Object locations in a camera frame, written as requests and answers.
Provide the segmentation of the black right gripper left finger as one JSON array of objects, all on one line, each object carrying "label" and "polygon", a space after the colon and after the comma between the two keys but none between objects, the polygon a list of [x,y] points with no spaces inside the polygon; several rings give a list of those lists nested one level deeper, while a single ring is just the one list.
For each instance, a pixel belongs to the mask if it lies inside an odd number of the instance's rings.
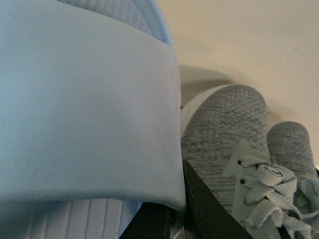
[{"label": "black right gripper left finger", "polygon": [[169,239],[172,213],[165,205],[144,202],[120,239]]}]

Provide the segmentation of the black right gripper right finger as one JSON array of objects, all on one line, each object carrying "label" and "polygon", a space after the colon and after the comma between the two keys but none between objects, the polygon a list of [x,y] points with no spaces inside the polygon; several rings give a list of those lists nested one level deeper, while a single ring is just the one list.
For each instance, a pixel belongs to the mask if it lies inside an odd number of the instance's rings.
[{"label": "black right gripper right finger", "polygon": [[224,209],[187,160],[182,163],[186,193],[185,237],[251,239],[252,236]]}]

